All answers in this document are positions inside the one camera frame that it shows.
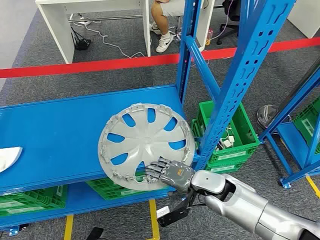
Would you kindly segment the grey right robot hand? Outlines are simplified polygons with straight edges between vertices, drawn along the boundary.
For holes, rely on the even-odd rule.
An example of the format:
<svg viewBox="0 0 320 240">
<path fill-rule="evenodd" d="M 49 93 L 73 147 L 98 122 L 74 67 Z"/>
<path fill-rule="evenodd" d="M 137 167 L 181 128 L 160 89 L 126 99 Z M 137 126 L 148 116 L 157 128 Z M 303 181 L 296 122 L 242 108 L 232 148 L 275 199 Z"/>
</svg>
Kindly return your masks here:
<svg viewBox="0 0 320 240">
<path fill-rule="evenodd" d="M 152 161 L 147 165 L 145 168 L 145 174 L 152 180 L 157 179 L 173 187 L 181 194 L 187 194 L 195 171 L 181 162 L 161 157 L 158 161 Z"/>
</svg>

